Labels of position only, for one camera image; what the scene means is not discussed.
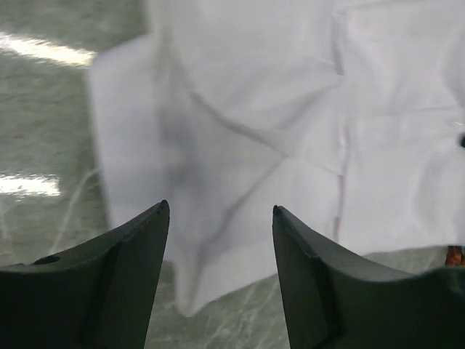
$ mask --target white cloth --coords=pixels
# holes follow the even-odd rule
[[[274,204],[359,254],[465,244],[465,1],[148,5],[94,136],[112,226],[169,200],[182,313],[275,273]]]

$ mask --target green marble surface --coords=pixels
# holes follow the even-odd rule
[[[0,265],[32,262],[106,231],[84,73],[92,58],[145,31],[132,0],[0,0]],[[419,272],[445,249],[371,259]],[[192,318],[162,270],[146,348],[288,348],[276,277]]]

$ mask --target wrinkled fabric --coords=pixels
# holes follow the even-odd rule
[[[143,137],[106,130],[96,110],[97,158],[113,225],[169,200],[182,313],[275,273],[275,204],[358,254],[465,245],[465,2],[148,9],[151,53],[132,61],[151,72]],[[111,155],[123,140],[152,157],[124,167],[124,150]]]

